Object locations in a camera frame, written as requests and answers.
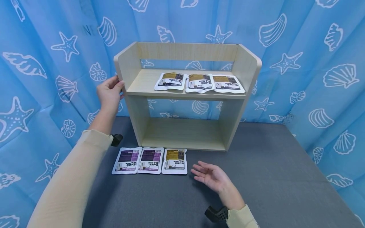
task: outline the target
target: gray table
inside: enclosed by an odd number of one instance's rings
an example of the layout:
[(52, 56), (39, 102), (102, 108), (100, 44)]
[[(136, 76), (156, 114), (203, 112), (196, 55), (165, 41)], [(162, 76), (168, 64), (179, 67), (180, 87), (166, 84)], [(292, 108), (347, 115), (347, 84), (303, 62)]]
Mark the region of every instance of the gray table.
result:
[[(137, 147), (130, 120), (118, 117), (119, 147)], [(111, 175), (119, 148), (101, 163), (83, 227), (226, 227), (204, 212), (218, 196), (188, 175)], [(283, 125), (240, 123), (229, 152), (187, 152), (188, 167), (220, 166), (261, 228), (362, 228), (340, 196)]]

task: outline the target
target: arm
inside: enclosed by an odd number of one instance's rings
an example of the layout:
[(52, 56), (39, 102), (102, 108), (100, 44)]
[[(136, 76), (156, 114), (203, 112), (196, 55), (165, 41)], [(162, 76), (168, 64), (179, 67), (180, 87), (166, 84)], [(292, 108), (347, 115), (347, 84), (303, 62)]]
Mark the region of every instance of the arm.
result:
[(259, 228), (241, 194), (221, 168), (201, 161), (193, 168), (194, 179), (218, 193), (222, 204), (228, 208), (229, 228)]
[(82, 226), (91, 186), (113, 140), (110, 132), (123, 86), (124, 82), (119, 82), (116, 76), (98, 86), (100, 112), (47, 185), (28, 228)]

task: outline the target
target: wooden shelf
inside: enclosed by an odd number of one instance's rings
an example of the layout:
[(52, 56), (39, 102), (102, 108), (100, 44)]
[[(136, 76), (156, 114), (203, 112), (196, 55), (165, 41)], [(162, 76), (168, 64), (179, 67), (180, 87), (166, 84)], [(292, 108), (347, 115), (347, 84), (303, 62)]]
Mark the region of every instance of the wooden shelf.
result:
[(143, 147), (226, 151), (218, 120), (151, 118)]
[[(233, 61), (232, 71), (142, 69), (141, 59)], [(243, 45), (134, 42), (114, 57), (124, 98), (139, 146), (228, 151), (256, 83), (261, 60)], [(161, 73), (235, 75), (244, 94), (155, 91)], [(151, 118), (148, 98), (222, 101), (218, 120)]]
[(225, 74), (233, 75), (231, 71), (209, 71), (209, 70), (167, 70), (167, 69), (141, 69), (137, 77), (127, 89), (129, 95), (159, 97), (160, 99), (175, 98), (177, 100), (222, 100), (222, 99), (245, 99), (246, 94), (217, 93), (208, 91), (206, 93), (186, 93), (184, 90), (162, 90), (155, 91), (154, 86), (161, 73), (179, 72), (183, 74)]

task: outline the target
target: shower curtain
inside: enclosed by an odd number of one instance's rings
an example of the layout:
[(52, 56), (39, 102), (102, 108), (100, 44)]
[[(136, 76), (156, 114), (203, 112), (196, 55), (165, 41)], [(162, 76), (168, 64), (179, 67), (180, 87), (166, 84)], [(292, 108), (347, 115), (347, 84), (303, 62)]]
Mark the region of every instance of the shower curtain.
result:
[[(362, 0), (1, 1), (0, 227), (26, 227), (98, 113), (96, 86), (115, 75), (113, 56), (134, 41), (241, 43), (259, 56), (241, 121), (286, 125), (364, 220), (364, 16)], [(230, 70), (232, 62), (141, 65)], [(220, 106), (149, 100), (161, 118), (217, 119)], [(128, 116), (123, 100), (118, 116)]]

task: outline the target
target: food pouch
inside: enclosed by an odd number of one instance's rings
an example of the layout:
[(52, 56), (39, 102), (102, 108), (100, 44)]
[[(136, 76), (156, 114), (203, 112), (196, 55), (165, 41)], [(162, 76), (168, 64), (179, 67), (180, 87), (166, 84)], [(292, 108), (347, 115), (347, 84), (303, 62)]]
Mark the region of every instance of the food pouch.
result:
[(184, 90), (186, 74), (162, 73), (156, 82), (154, 90), (178, 89)]
[(218, 93), (245, 93), (245, 89), (234, 75), (211, 74)]
[(144, 147), (139, 159), (138, 173), (152, 173), (160, 174), (162, 166), (162, 156), (164, 155), (164, 148)]
[(214, 89), (212, 76), (208, 74), (190, 74), (186, 77), (185, 92), (205, 93)]
[(188, 174), (186, 149), (165, 149), (162, 174)]
[(138, 169), (142, 147), (125, 148), (119, 150), (112, 174), (135, 174)]

